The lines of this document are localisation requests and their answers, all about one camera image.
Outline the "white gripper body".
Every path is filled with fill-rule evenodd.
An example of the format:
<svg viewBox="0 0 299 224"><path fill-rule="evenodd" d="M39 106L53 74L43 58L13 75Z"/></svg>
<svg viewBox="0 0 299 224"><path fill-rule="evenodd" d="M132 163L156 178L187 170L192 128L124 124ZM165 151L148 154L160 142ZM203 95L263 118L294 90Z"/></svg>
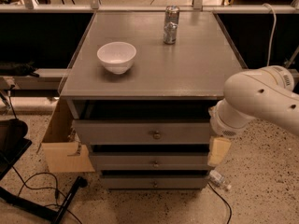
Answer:
<svg viewBox="0 0 299 224"><path fill-rule="evenodd" d="M237 111L225 99L214 105L217 108L216 118L210 118L210 127L214 134L226 138L240 136L254 117Z"/></svg>

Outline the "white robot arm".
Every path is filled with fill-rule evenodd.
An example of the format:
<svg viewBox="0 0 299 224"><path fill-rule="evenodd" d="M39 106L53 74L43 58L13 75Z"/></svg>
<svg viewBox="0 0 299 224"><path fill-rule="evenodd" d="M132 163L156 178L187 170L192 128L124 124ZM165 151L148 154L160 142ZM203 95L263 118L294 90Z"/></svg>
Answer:
<svg viewBox="0 0 299 224"><path fill-rule="evenodd" d="M224 83L224 98L208 110L211 138L207 164L219 165L232 140L254 119L299 135L299 94L294 92L298 82L298 71L277 65L229 77Z"/></svg>

